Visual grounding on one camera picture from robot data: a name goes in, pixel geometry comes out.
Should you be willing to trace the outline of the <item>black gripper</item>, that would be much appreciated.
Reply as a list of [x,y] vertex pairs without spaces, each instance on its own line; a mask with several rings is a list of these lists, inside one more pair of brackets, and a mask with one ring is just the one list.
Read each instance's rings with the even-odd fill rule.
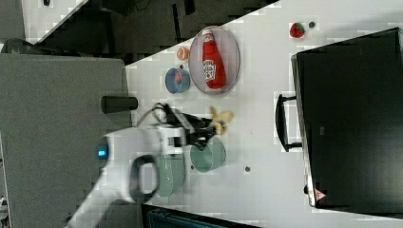
[[216,129],[211,119],[200,118],[190,114],[182,113],[172,108],[173,117],[170,123],[184,129],[186,142],[197,147],[206,147],[208,142],[216,135]]

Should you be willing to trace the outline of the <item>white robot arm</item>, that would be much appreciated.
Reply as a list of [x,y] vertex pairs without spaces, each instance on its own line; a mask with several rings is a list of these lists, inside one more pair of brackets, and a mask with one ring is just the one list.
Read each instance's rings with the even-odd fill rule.
[[222,132],[214,118],[201,118],[163,106],[164,118],[144,126],[134,126],[104,135],[108,158],[99,179],[68,220],[65,228],[96,228],[117,200],[142,204],[157,193],[146,193],[140,184],[141,167],[155,166],[161,155],[181,155],[188,145],[204,149]]

